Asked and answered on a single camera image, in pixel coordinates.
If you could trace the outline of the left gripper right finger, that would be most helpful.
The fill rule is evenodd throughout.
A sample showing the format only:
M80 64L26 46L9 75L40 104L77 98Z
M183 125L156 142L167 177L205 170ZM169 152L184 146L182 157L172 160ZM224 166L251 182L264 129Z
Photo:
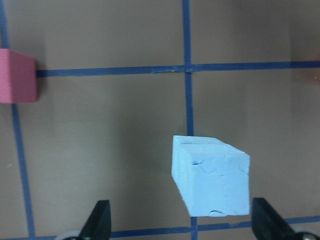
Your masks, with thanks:
M296 234L262 197L252 200L251 229L257 240L294 240Z

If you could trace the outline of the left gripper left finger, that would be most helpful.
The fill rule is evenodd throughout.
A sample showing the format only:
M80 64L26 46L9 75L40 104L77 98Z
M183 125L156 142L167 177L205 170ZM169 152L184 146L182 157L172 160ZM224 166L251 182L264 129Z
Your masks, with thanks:
M109 200L99 200L78 236L79 240L108 240L111 236L111 206Z

